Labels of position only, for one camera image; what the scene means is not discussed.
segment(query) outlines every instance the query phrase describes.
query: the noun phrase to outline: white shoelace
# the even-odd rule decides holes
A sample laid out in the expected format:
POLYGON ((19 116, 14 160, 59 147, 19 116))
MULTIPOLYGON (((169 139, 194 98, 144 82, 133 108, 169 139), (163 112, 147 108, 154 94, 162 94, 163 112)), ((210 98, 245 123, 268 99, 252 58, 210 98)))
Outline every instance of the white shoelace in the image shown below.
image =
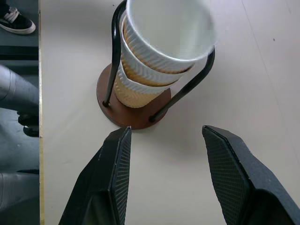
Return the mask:
POLYGON ((20 14, 20 12, 15 7, 10 7, 9 11, 10 11, 10 13, 6 13, 6 15, 4 16, 4 19, 6 19, 10 23, 13 23, 16 20, 16 18, 18 17, 18 15, 20 14))

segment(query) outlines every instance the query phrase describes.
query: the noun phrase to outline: wooden base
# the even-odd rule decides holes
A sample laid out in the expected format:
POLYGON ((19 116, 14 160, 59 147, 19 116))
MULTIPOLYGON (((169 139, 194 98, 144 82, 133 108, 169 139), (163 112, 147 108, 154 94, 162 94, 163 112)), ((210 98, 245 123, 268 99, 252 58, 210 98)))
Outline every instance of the wooden base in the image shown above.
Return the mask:
POLYGON ((166 112, 153 123, 149 122, 149 117, 170 101, 171 90, 165 90, 160 96, 142 108, 129 108, 117 99, 112 89, 110 105, 104 107, 102 103, 107 91, 110 68, 111 64, 103 70, 97 82, 97 100, 104 115, 114 124, 120 127, 131 126, 132 129, 144 129, 158 123, 165 116, 166 112))

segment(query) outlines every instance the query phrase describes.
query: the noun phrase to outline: ripple paper cup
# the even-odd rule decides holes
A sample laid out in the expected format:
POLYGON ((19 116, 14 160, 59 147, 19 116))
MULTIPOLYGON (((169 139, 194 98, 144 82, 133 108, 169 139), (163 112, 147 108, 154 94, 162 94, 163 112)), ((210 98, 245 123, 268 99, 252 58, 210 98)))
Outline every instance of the ripple paper cup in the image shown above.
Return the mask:
POLYGON ((180 74, 165 74, 149 68, 131 52, 124 39, 123 32, 121 33, 122 63, 126 76, 130 80, 148 86, 166 86, 176 82, 187 73, 186 71, 180 74))
POLYGON ((200 0, 127 0, 124 37, 135 56, 162 73, 180 73, 216 43, 210 10, 200 0))
POLYGON ((134 82, 127 78, 122 62, 120 62, 113 88, 117 99, 122 104, 131 108, 140 108, 147 105, 170 86, 150 87, 134 82))

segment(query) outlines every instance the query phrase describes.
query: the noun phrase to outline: black sneaker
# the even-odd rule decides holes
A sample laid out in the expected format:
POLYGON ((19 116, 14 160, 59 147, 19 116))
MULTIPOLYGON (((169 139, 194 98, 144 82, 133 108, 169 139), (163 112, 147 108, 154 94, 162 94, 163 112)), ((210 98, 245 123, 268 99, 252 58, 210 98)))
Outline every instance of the black sneaker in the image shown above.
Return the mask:
POLYGON ((14 34, 31 34, 36 29, 34 23, 22 16, 15 7, 10 7, 4 17, 0 18, 0 27, 14 34))

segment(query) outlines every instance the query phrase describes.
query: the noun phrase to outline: cup stack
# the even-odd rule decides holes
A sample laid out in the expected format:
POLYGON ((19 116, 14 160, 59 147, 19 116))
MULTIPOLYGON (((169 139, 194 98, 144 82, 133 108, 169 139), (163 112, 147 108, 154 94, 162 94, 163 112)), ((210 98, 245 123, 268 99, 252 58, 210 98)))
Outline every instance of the cup stack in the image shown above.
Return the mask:
POLYGON ((185 2, 127 0, 114 83, 124 105, 147 105, 212 51, 216 35, 209 10, 198 0, 185 2))

